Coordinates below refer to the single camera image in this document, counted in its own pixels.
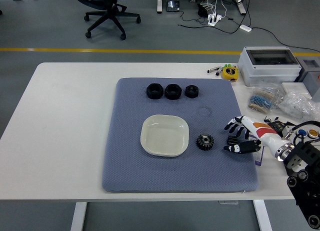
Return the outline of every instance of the white plate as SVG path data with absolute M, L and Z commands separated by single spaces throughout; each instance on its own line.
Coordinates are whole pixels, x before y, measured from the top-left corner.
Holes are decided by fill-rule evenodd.
M 178 116 L 153 115 L 143 122 L 140 142 L 149 154 L 176 157 L 188 147 L 189 126 Z

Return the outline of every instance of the black nut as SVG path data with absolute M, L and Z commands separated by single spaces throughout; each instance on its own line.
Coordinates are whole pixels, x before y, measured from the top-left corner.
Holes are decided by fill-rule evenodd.
M 159 83 L 151 83 L 146 88 L 146 95 L 152 100 L 158 100 L 164 95 L 164 88 Z
M 182 89 L 178 84 L 169 84 L 165 90 L 164 95 L 168 100 L 177 100 L 180 98 L 182 93 Z
M 185 96 L 194 99 L 199 95 L 199 88 L 195 85 L 189 85 L 185 88 Z

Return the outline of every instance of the gray floor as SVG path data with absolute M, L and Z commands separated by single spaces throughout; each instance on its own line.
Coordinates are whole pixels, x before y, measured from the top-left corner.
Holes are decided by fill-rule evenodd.
M 178 26 L 201 25 L 195 21 L 183 21 L 181 12 L 168 13 L 164 10 L 162 14 L 157 14 L 157 0 L 125 0 L 121 3 L 128 6 L 128 12 L 139 13 L 142 20 L 141 24 L 136 24 L 134 18 L 119 19 L 126 30 L 125 41 L 120 40 L 121 32 L 111 22 L 96 28 L 92 31 L 92 38 L 87 39 L 86 29 L 96 19 L 85 22 L 84 13 L 92 9 L 76 0 L 0 0 L 0 10 L 3 11 L 0 16 L 0 136 L 37 65 L 43 62 L 236 63 L 239 55 L 199 54 L 198 51 L 240 52 L 244 46 L 281 46 L 270 33 L 260 29 L 253 29 L 250 33 L 238 30 L 234 34 L 226 34 L 213 28 Z M 285 44 L 320 50 L 319 3 L 319 0 L 250 0 L 251 27 L 268 29 Z M 185 20 L 198 18 L 195 3 L 180 0 L 180 6 Z M 242 16 L 236 7 L 226 7 L 227 16 L 237 23 L 241 22 Z M 218 13 L 224 12 L 221 5 L 217 10 Z M 249 25 L 248 16 L 243 23 Z M 232 32 L 237 25 L 224 18 L 216 27 Z M 98 52 L 18 51 L 12 48 L 97 49 Z M 104 49 L 183 50 L 193 51 L 194 54 L 99 52 Z M 307 52 L 307 55 L 313 53 L 299 48 L 291 50 L 295 53 Z M 0 230 L 70 230 L 74 206 L 74 203 L 62 202 L 0 202 Z M 266 206 L 274 231 L 310 230 L 293 200 L 267 200 Z M 228 209 L 232 221 L 228 221 L 223 209 Z M 106 220 L 99 214 L 101 210 L 113 218 Z M 146 211 L 150 218 L 145 225 L 135 226 L 134 220 L 145 221 Z M 250 201 L 228 208 L 220 207 L 217 202 L 164 202 L 159 205 L 92 203 L 88 206 L 85 223 L 85 230 L 257 228 Z

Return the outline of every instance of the yellow floor line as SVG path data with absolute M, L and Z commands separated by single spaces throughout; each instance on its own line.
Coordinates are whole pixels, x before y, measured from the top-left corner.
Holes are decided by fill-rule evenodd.
M 241 51 L 215 50 L 160 50 L 160 49 L 95 49 L 95 48 L 25 48 L 0 47 L 0 52 L 69 52 L 69 53 L 130 53 L 130 54 L 180 54 L 180 55 L 240 55 Z M 295 56 L 319 56 L 320 53 L 295 52 Z

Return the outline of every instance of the chair base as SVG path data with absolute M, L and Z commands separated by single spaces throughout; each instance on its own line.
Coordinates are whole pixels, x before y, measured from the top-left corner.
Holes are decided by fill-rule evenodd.
M 115 23 L 115 25 L 122 32 L 120 38 L 122 40 L 125 40 L 126 39 L 126 32 L 125 32 L 124 28 L 122 27 L 122 25 L 119 23 L 117 17 L 134 17 L 134 18 L 136 18 L 136 23 L 137 24 L 141 23 L 140 14 L 131 13 L 131 12 L 125 12 L 126 9 L 127 9 L 126 6 L 116 3 L 115 5 L 113 5 L 111 10 L 100 10 L 100 11 L 86 12 L 85 16 L 84 16 L 84 20 L 85 21 L 89 21 L 90 20 L 90 17 L 89 17 L 90 15 L 92 15 L 92 16 L 101 16 L 101 17 L 93 25 L 91 25 L 91 27 L 88 28 L 87 33 L 85 34 L 85 36 L 88 39 L 91 38 L 91 31 L 93 29 L 98 27 L 100 24 L 102 24 L 106 20 L 112 20 Z

